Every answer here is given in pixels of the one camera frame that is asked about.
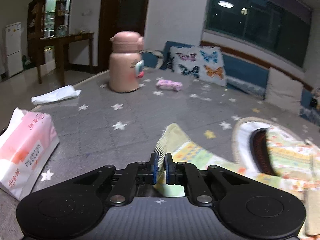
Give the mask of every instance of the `wooden side table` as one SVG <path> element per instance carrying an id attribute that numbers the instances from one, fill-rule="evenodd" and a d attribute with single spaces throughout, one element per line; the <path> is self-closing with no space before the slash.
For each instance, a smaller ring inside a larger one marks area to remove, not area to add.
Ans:
<path id="1" fill-rule="evenodd" d="M 42 83 L 40 65 L 43 59 L 44 47 L 46 46 L 54 46 L 56 69 L 57 69 L 58 79 L 61 86 L 66 85 L 64 70 L 65 70 L 65 66 L 69 64 L 69 55 L 67 55 L 66 53 L 68 52 L 69 43 L 76 42 L 76 41 L 89 40 L 90 73 L 93 73 L 93 66 L 92 66 L 93 35 L 94 33 L 82 33 L 82 34 L 72 34 L 72 35 L 67 35 L 62 37 L 39 39 L 38 45 L 37 45 L 37 59 L 36 59 L 39 84 Z"/>

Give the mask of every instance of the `refrigerator door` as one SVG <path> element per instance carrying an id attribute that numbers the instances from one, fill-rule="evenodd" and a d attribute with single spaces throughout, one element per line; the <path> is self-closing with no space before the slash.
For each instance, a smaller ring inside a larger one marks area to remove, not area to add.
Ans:
<path id="1" fill-rule="evenodd" d="M 7 60 L 9 77 L 12 77 L 13 75 L 23 71 L 21 51 L 7 56 Z"/>
<path id="2" fill-rule="evenodd" d="M 5 28 L 5 45 L 7 56 L 21 50 L 21 23 Z"/>

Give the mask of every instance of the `orange butterfly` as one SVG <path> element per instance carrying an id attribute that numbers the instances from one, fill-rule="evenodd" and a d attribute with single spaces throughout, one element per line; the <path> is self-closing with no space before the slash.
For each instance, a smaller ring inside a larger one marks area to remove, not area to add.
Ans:
<path id="1" fill-rule="evenodd" d="M 209 77 L 214 77 L 215 75 L 218 75 L 220 79 L 223 79 L 223 68 L 219 67 L 216 70 L 208 67 L 207 65 L 204 65 L 205 70 L 207 71 L 207 75 Z"/>

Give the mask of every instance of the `yellow star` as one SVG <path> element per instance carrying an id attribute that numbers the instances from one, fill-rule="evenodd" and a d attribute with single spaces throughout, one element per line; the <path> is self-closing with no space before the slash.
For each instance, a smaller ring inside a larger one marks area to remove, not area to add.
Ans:
<path id="1" fill-rule="evenodd" d="M 260 110 L 257 109 L 257 108 L 252 108 L 252 111 L 254 111 L 254 112 L 256 112 L 256 113 L 259 113 L 259 112 L 260 112 Z"/>
<path id="2" fill-rule="evenodd" d="M 206 136 L 207 139 L 216 138 L 216 135 L 214 134 L 214 132 L 210 130 L 205 131 L 204 136 Z"/>

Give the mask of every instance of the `brown door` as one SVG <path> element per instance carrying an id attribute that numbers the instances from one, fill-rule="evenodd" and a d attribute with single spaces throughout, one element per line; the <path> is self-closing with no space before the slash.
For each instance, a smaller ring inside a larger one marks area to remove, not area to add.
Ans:
<path id="1" fill-rule="evenodd" d="M 99 21 L 98 66 L 109 68 L 110 38 L 120 31 L 144 35 L 148 0 L 101 0 Z"/>

